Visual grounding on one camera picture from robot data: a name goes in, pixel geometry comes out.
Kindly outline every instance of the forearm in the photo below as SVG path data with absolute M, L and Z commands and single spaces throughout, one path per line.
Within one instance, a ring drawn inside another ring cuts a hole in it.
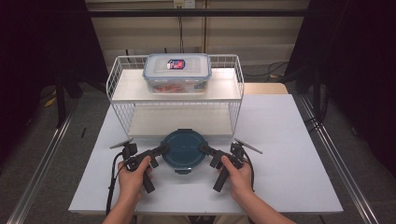
M 247 215 L 256 224 L 286 224 L 293 223 L 288 218 L 279 214 L 274 208 L 260 199 L 253 192 L 235 196 L 234 199 L 247 212 Z
M 131 223 L 136 205 L 137 199 L 118 199 L 103 223 Z

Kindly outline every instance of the wire basket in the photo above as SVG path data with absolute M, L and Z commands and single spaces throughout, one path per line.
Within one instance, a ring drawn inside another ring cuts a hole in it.
M 205 93 L 153 93 L 143 79 L 148 56 L 119 56 L 106 83 L 107 97 L 129 137 L 166 136 L 177 129 L 233 135 L 244 95 L 238 56 L 209 55 Z

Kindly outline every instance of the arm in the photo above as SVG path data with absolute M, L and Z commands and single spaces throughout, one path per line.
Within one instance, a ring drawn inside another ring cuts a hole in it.
M 123 167 L 120 170 L 120 196 L 116 204 L 106 217 L 104 224 L 107 223 L 131 223 L 134 216 L 134 209 L 142 198 L 140 189 L 143 184 L 143 173 L 149 166 L 151 158 L 147 156 L 139 164 L 139 167 L 129 172 Z M 123 166 L 123 161 L 119 163 L 119 169 Z
M 254 194 L 250 186 L 251 170 L 246 162 L 244 162 L 243 167 L 239 170 L 231 164 L 226 156 L 221 157 L 221 162 L 230 173 L 232 184 L 231 196 L 255 223 L 293 223 Z

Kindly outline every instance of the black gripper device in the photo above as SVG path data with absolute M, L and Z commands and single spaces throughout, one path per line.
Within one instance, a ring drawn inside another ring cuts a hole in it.
M 163 153 L 169 151 L 170 147 L 166 143 L 162 143 L 160 146 L 155 147 L 154 149 L 149 149 L 145 152 L 142 152 L 138 155 L 136 143 L 131 143 L 125 146 L 122 150 L 122 157 L 125 161 L 125 167 L 128 171 L 135 171 L 137 167 L 139 167 L 140 162 L 145 159 L 147 156 L 151 157 L 151 166 L 152 168 L 156 168 L 158 166 L 158 162 L 155 159 L 158 156 L 161 156 Z M 154 185 L 149 179 L 149 175 L 147 171 L 143 174 L 143 186 L 145 187 L 148 193 L 151 193 L 155 190 Z
M 236 169 L 239 170 L 240 168 L 242 168 L 244 149 L 239 143 L 231 143 L 231 148 L 230 148 L 231 154 L 223 152 L 218 149 L 214 149 L 213 147 L 210 147 L 206 144 L 201 144 L 199 146 L 199 149 L 203 151 L 206 155 L 213 157 L 212 161 L 210 162 L 210 166 L 213 168 L 219 169 L 223 166 L 221 162 L 222 156 L 227 156 Z M 228 172 L 228 170 L 225 167 L 223 167 L 213 189 L 217 192 L 221 192 L 221 189 L 229 175 L 230 173 Z

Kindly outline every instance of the white table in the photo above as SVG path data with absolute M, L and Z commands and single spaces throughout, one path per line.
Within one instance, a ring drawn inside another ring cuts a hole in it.
M 277 211 L 321 214 L 343 211 L 291 95 L 246 94 L 234 136 L 263 151 L 261 155 L 247 149 L 255 169 L 254 189 Z M 112 161 L 122 150 L 109 147 L 126 139 L 110 107 L 69 211 L 105 212 Z M 227 152 L 233 141 L 229 137 L 205 139 L 210 146 Z M 141 152 L 158 146 L 161 140 L 140 138 L 135 142 Z M 143 190 L 136 213 L 242 214 L 230 196 L 230 183 L 225 183 L 221 193 L 212 189 L 218 172 L 209 166 L 210 160 L 206 157 L 189 175 L 178 175 L 158 157 L 160 166 L 152 173 L 156 189 L 150 194 Z M 117 185 L 113 204 L 118 194 Z

